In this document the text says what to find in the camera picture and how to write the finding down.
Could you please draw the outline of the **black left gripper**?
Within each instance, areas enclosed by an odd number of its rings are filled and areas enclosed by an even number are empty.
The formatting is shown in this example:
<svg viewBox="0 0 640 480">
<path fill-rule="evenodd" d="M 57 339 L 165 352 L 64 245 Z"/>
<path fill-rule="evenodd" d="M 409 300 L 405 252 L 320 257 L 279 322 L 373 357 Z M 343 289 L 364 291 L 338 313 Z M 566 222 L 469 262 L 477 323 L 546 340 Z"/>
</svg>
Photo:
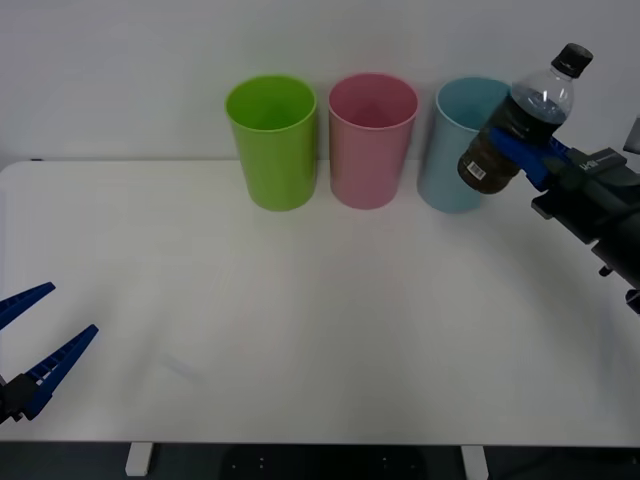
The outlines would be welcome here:
<svg viewBox="0 0 640 480">
<path fill-rule="evenodd" d="M 30 288 L 0 301 L 0 329 L 55 290 L 52 282 Z M 99 332 L 89 325 L 58 350 L 14 379 L 0 383 L 0 424 L 7 418 L 33 420 L 51 400 L 53 392 Z"/>
</svg>

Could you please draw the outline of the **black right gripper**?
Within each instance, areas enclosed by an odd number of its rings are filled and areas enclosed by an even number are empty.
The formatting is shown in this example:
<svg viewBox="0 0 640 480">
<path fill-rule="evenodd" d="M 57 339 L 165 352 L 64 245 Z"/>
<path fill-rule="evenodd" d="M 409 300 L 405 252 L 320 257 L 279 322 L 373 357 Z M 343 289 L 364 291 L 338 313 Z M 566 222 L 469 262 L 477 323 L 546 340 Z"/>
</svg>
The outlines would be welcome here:
<svg viewBox="0 0 640 480">
<path fill-rule="evenodd" d="M 499 128 L 490 130 L 489 139 L 538 191 L 544 191 L 532 200 L 532 208 L 585 244 L 603 239 L 639 213 L 639 175 L 611 148 L 585 154 L 556 138 L 539 146 Z"/>
</svg>

